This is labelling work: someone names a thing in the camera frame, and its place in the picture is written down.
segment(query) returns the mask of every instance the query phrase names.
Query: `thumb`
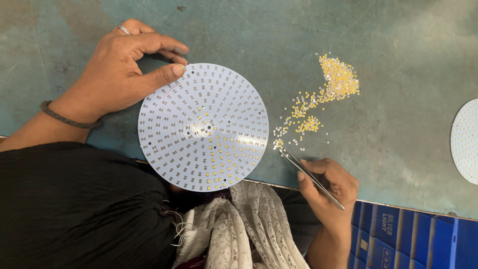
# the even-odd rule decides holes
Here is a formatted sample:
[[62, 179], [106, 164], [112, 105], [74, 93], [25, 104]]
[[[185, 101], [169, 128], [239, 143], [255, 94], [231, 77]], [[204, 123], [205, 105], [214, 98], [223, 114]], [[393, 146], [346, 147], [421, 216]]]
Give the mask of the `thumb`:
[[171, 84], [178, 80], [186, 72], [186, 67], [181, 64], [170, 64], [158, 68], [148, 74], [142, 75], [141, 80], [146, 86], [148, 92], [145, 96], [151, 94], [155, 90]]
[[299, 181], [299, 191], [309, 205], [322, 205], [327, 202], [327, 198], [317, 190], [312, 180], [305, 173], [298, 171], [297, 180]]

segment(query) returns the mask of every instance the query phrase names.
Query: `hand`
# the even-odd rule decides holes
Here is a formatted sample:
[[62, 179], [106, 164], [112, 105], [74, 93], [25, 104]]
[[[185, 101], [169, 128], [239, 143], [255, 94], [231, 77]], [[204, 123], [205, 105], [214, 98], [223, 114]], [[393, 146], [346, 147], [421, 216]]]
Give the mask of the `hand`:
[[[158, 88], [178, 80], [189, 48], [129, 19], [122, 24], [131, 36], [115, 28], [98, 43], [78, 81], [49, 107], [57, 114], [81, 123], [93, 123], [102, 115], [125, 109]], [[136, 61], [144, 54], [160, 53], [175, 64], [143, 74]]]
[[317, 218], [332, 235], [348, 235], [352, 212], [357, 200], [359, 181], [351, 176], [336, 161], [325, 158], [315, 162], [300, 160], [302, 165], [310, 172], [323, 174], [330, 182], [329, 192], [345, 210], [338, 209], [323, 193], [321, 193], [312, 180], [299, 171], [299, 190], [305, 197]]

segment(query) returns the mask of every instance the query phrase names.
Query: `left hand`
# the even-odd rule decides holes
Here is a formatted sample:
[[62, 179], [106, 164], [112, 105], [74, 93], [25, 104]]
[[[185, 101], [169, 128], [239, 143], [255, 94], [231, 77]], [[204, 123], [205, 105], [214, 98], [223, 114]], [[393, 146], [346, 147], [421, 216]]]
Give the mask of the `left hand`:
[[[189, 48], [157, 33], [135, 19], [122, 24], [131, 36], [115, 28], [98, 43], [78, 81], [49, 107], [81, 123], [93, 123], [106, 113], [134, 105], [158, 88], [178, 80]], [[160, 53], [175, 62], [143, 74], [136, 61], [144, 54]]]

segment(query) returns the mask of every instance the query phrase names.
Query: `worn table surface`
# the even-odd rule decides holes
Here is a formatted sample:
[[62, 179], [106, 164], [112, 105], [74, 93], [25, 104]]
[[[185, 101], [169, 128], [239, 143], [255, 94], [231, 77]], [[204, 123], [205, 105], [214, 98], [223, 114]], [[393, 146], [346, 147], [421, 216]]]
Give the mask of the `worn table surface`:
[[[311, 110], [324, 128], [287, 148], [337, 160], [361, 199], [478, 219], [478, 186], [456, 170], [449, 143], [456, 112], [478, 98], [478, 0], [3, 0], [0, 135], [68, 89], [101, 36], [129, 17], [190, 46], [189, 62], [246, 77], [271, 128], [298, 91], [324, 84], [315, 53], [331, 51], [354, 66], [361, 95]], [[145, 72], [163, 64], [140, 61]], [[88, 142], [144, 159], [138, 113], [139, 104], [106, 116]], [[273, 140], [249, 178], [295, 187]]]

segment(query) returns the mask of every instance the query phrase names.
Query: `circular pcb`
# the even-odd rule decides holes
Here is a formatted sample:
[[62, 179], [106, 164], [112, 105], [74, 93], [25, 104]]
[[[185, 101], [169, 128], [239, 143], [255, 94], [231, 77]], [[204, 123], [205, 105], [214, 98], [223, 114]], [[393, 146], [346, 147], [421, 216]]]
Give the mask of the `circular pcb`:
[[451, 151], [461, 175], [478, 184], [478, 99], [466, 103], [456, 115], [451, 131]]
[[190, 64], [180, 79], [144, 99], [138, 135], [164, 179], [186, 190], [217, 191], [257, 166], [269, 120], [244, 77], [219, 65]]

